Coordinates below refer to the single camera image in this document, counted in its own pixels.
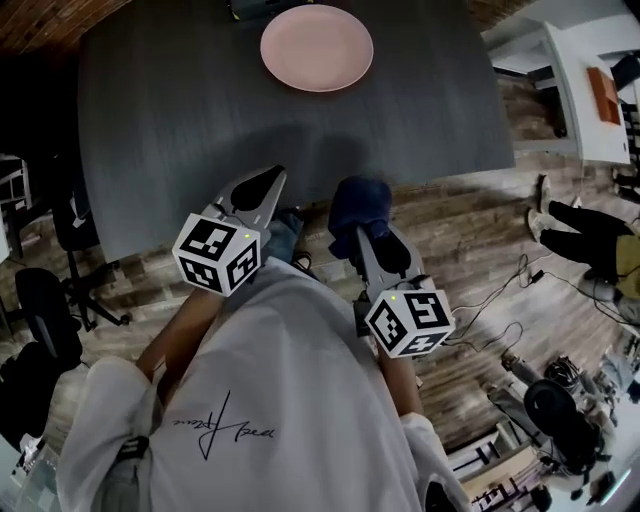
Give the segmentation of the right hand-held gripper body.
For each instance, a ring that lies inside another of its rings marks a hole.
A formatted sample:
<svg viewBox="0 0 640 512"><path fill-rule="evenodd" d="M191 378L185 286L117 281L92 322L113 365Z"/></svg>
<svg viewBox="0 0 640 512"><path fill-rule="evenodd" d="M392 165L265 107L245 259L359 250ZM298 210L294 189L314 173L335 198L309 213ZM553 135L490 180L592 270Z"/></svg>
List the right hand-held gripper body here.
<svg viewBox="0 0 640 512"><path fill-rule="evenodd" d="M428 355L455 330L445 292L424 275L381 291L373 301L362 294L354 315L358 335L373 337L391 358Z"/></svg>

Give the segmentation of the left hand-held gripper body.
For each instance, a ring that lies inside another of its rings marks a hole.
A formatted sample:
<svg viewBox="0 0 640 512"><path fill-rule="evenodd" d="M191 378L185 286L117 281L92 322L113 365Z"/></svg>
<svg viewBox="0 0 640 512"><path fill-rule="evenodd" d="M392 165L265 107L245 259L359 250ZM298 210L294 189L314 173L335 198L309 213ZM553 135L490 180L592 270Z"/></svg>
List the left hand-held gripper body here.
<svg viewBox="0 0 640 512"><path fill-rule="evenodd" d="M251 229L214 202L189 215L172 254L185 282L229 297L261 266L268 238L268 226Z"/></svg>

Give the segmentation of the dark blue cloth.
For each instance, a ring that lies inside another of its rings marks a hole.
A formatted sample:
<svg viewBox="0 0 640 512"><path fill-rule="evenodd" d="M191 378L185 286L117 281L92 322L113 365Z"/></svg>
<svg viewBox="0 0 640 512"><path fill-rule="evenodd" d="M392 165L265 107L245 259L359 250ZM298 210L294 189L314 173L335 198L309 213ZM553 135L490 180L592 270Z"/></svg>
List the dark blue cloth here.
<svg viewBox="0 0 640 512"><path fill-rule="evenodd" d="M337 259L356 254L356 229L361 227L372 239L389 235L392 192L379 179L352 176L340 182L334 194L328 217L328 230L334 237L329 251Z"/></svg>

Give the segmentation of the big pink plate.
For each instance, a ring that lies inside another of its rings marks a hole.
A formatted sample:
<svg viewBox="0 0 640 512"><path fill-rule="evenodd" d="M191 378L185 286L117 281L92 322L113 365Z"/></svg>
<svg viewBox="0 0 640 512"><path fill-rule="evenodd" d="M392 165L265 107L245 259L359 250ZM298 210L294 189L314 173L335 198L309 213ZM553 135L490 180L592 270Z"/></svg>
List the big pink plate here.
<svg viewBox="0 0 640 512"><path fill-rule="evenodd" d="M264 29L260 55L267 70L297 90L328 93L359 81L374 58L365 25L345 10L320 4L288 9Z"/></svg>

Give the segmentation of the person's left forearm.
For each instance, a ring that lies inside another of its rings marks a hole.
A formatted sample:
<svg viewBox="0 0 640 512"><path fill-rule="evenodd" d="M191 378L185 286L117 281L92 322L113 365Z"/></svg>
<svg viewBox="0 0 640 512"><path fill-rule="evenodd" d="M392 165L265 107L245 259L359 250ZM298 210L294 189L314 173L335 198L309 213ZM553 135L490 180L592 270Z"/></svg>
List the person's left forearm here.
<svg viewBox="0 0 640 512"><path fill-rule="evenodd" d="M157 388L164 405L171 400L224 301L224 297L196 288L138 358L136 366L149 380L165 364Z"/></svg>

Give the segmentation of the person's right forearm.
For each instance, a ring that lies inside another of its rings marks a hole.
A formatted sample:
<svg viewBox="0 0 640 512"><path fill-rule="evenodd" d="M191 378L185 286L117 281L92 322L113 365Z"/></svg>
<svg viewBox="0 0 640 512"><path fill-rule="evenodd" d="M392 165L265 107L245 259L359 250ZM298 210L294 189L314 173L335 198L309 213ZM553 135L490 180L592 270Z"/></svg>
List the person's right forearm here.
<svg viewBox="0 0 640 512"><path fill-rule="evenodd" d="M423 415L424 408L412 360L409 357L391 358L379 346L378 364L398 415Z"/></svg>

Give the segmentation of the person's blue jeans leg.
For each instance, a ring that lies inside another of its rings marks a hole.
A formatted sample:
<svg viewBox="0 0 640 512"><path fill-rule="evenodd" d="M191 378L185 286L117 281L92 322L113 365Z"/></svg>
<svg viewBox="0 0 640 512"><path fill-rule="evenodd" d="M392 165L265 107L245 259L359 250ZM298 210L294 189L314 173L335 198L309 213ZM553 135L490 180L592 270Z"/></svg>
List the person's blue jeans leg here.
<svg viewBox="0 0 640 512"><path fill-rule="evenodd" d="M316 279L311 270L311 255L296 250L303 226L304 219L299 207L276 211L269 223L270 238L262 248L262 259L273 257Z"/></svg>

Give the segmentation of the black office chair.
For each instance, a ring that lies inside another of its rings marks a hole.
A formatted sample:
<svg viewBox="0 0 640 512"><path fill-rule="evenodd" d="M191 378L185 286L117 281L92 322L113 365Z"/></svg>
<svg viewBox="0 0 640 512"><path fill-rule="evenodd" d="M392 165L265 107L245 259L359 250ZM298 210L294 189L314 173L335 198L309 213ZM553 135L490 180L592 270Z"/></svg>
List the black office chair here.
<svg viewBox="0 0 640 512"><path fill-rule="evenodd" d="M57 239L67 256L70 271L70 277L62 281L62 286L69 298L69 304L78 307L84 329L90 332L97 326L95 321L89 320L89 310L115 326L128 325L131 321L128 314L116 318L90 296L92 290L104 283L110 271L120 268L120 262L104 263L85 276L81 276L78 270L75 253L100 245L80 168L68 170L65 177L60 178L56 195L52 200L51 212ZM88 220L78 229L72 225L75 213L81 216L90 215Z"/></svg>
<svg viewBox="0 0 640 512"><path fill-rule="evenodd" d="M50 271L25 268L15 275L22 315L34 339L62 371L76 368L83 352L61 281Z"/></svg>

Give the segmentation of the person's white t-shirt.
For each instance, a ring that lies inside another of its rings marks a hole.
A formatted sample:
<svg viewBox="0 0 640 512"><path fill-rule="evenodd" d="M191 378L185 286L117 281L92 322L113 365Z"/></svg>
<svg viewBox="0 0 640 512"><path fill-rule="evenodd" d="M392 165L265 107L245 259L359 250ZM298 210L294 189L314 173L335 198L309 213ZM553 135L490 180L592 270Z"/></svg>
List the person's white t-shirt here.
<svg viewBox="0 0 640 512"><path fill-rule="evenodd" d="M167 405L116 356L90 369L57 469L63 512L424 512L469 499L431 422L400 417L347 302L275 258L225 299ZM141 459L118 461L146 436Z"/></svg>

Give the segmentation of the black pouch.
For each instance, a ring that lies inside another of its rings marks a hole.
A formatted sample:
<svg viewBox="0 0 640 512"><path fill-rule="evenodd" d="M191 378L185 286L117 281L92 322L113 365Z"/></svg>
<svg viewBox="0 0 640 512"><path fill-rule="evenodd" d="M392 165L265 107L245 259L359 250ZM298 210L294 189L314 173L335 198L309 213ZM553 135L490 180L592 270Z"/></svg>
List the black pouch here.
<svg viewBox="0 0 640 512"><path fill-rule="evenodd" d="M458 503L447 494L447 489L436 481L429 483L424 503L424 512L461 512Z"/></svg>

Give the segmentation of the black box yellow corners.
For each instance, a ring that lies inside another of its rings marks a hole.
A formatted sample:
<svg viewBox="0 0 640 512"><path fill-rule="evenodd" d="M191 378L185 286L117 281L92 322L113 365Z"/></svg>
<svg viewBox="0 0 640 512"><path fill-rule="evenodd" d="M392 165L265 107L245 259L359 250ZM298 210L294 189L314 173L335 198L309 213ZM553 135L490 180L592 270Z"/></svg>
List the black box yellow corners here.
<svg viewBox="0 0 640 512"><path fill-rule="evenodd" d="M291 8L314 4L315 0L227 0L227 8L235 22L278 15Z"/></svg>

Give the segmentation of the white shelf unit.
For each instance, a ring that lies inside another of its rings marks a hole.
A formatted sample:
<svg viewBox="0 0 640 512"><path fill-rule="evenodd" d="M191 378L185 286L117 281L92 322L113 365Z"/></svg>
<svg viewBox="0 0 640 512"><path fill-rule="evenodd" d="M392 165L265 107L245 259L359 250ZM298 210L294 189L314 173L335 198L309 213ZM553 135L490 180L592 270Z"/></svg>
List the white shelf unit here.
<svg viewBox="0 0 640 512"><path fill-rule="evenodd" d="M10 253L23 257L20 231L33 204L29 169L25 160L0 153L0 214L5 227Z"/></svg>

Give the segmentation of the white desk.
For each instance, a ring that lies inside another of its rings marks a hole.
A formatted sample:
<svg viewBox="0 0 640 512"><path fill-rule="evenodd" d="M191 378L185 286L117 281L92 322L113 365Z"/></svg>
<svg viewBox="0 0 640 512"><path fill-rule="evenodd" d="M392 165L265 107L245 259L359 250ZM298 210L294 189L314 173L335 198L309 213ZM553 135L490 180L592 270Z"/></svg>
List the white desk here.
<svg viewBox="0 0 640 512"><path fill-rule="evenodd" d="M573 154L583 161L630 162L626 130L603 121L597 109L588 70L612 75L606 55L640 50L640 20L622 13L565 8L513 15L482 34L494 67L527 74L550 67L552 77L536 84L554 87L567 129L562 138L524 140L516 150Z"/></svg>

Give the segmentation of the orange box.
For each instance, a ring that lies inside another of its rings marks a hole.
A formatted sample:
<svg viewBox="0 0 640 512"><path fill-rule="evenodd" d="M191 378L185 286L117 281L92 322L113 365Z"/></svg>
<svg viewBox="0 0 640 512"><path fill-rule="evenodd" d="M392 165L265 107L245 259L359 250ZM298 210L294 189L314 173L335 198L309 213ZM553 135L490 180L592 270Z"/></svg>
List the orange box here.
<svg viewBox="0 0 640 512"><path fill-rule="evenodd" d="M587 75L602 122L620 125L618 94L615 82L598 67L589 67Z"/></svg>

